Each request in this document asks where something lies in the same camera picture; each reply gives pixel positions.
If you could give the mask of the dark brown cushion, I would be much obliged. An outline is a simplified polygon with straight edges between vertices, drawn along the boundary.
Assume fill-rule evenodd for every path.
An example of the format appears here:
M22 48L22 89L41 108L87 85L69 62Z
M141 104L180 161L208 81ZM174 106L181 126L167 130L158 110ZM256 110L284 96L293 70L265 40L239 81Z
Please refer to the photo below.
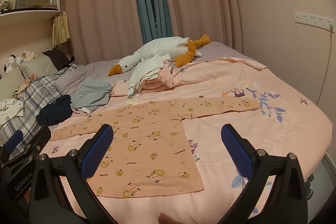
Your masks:
M42 53L45 56L48 56L51 59L53 65L59 71L64 69L64 68L69 68L70 63L75 61L74 56L71 56L71 58L69 59L65 55L65 53L58 48L53 48L52 50L45 51L45 52L42 52Z

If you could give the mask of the plaid blanket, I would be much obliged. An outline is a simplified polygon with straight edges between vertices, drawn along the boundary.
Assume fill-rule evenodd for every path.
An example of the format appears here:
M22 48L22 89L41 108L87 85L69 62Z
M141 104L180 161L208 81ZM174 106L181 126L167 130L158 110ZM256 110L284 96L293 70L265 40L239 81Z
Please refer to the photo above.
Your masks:
M41 76L34 80L23 95L24 116L10 118L1 126L1 144L5 144L12 135L20 130L23 133L23 140L16 146L11 156L23 151L24 147L41 129L36 120L39 112L50 103L55 102L61 96L55 86L55 81L64 74L80 68L75 62L52 75Z

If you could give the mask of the orange duck print shirt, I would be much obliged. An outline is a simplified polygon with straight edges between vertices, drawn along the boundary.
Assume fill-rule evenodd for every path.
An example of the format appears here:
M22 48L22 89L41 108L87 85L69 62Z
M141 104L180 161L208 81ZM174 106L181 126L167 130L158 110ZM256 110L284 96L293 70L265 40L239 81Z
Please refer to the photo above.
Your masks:
M53 140L96 133L104 124L114 136L88 183L98 196L173 196L204 189L183 120L260 107L248 98L177 98L127 105L55 130Z

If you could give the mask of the beige pillow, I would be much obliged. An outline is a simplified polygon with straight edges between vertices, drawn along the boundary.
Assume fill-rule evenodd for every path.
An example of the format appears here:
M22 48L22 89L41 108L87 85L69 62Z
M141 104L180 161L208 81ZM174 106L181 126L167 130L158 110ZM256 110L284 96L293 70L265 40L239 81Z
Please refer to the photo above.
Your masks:
M45 55L37 57L30 61L25 61L24 63L19 65L19 68L25 79L28 79L28 77L32 74L41 77L49 76L58 72L51 59Z

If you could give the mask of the white patterned garment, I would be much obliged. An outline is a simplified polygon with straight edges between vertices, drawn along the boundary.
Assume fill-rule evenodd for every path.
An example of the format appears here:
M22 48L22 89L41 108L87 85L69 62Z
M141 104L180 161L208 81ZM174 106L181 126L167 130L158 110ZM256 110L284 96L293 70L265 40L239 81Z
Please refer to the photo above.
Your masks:
M7 122L15 117L24 117L25 108L21 100L14 98L5 99L1 101L0 109L0 126L3 127Z

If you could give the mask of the dark navy garment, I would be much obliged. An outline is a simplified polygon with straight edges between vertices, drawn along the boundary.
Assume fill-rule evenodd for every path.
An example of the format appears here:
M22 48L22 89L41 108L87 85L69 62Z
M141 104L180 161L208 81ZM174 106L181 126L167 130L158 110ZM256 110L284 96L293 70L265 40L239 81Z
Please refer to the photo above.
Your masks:
M36 119L40 126L53 126L70 118L72 113L71 97L64 95L42 108Z

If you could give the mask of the white goose plush toy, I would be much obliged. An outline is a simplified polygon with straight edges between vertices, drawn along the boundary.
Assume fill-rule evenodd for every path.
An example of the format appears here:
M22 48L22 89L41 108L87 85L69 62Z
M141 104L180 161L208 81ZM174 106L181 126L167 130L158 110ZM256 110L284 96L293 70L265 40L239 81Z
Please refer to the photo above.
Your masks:
M148 60L155 55L168 55L171 61L175 62L176 67L182 67L193 61L194 57L201 57L202 54L197 52L197 47L204 46L210 42L211 39L206 34L203 34L197 40L181 38L179 36L154 39L144 44L132 55L123 57L118 64L111 67L108 76L128 72L138 63Z

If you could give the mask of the white power strip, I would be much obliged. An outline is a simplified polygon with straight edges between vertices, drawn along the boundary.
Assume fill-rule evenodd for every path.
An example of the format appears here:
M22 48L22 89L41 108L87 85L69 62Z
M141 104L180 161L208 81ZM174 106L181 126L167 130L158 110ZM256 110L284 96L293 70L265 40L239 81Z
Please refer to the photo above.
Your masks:
M334 20L323 17L323 16L295 12L294 22L298 24L304 24L304 25L320 28L323 30L331 31L331 32L335 31Z

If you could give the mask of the folded white and pink clothes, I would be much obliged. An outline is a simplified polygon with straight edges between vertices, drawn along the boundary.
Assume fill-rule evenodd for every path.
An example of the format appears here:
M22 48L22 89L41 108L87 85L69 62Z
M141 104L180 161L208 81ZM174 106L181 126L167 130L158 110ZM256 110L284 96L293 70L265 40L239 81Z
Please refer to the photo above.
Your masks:
M129 79L127 96L137 98L141 95L143 88L150 90L162 86L173 88L173 68L170 61L169 54L155 55L136 65Z

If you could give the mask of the small plush toys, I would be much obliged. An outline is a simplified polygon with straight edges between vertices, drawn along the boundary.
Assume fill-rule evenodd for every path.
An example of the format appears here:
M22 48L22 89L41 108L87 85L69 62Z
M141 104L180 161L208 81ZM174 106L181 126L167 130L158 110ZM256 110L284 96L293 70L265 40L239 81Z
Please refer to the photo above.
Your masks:
M4 71L8 74L25 61L30 61L37 57L38 55L33 51L23 51L19 56L10 55L5 63Z

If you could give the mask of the grey garment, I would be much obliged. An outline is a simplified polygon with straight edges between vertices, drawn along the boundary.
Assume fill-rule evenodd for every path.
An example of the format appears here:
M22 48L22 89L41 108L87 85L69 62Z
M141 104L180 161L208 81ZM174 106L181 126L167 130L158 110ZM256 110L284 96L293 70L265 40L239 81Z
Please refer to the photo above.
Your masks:
M111 90L112 86L108 82L86 78L71 97L72 107L90 114L109 102Z

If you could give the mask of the pink printed duvet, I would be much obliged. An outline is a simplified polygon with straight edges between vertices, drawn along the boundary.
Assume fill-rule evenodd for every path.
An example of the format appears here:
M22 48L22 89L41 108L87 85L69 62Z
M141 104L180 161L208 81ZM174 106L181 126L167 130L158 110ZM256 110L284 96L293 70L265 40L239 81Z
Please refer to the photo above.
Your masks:
M231 124L256 148L271 155L297 155L304 176L309 176L331 144L334 126L300 92L257 62L217 60L179 70L175 87L141 94L138 98L112 97L91 116L127 105L177 98L248 98L260 107L183 120L185 135L204 189L173 196L110 198L98 196L119 223L157 223L165 213L182 223L217 223L247 184L221 140L221 128ZM67 127L88 117L74 116L58 126ZM45 146L50 157L80 148L94 133L53 140Z

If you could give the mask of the yellow hanging fabric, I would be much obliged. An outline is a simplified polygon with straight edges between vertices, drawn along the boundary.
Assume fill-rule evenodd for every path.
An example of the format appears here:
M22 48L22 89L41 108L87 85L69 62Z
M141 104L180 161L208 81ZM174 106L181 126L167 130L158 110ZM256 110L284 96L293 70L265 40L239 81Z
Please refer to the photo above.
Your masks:
M63 11L53 18L52 22L52 45L59 46L71 39L70 29L66 12Z

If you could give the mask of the pink curtains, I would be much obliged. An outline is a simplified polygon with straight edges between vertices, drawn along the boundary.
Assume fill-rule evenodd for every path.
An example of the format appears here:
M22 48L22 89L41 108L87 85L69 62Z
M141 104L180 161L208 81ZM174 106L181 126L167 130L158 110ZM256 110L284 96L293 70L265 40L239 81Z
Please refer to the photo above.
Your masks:
M237 0L167 0L172 36L208 34L242 51ZM144 45L136 0L61 0L68 16L71 50L79 64L113 60Z

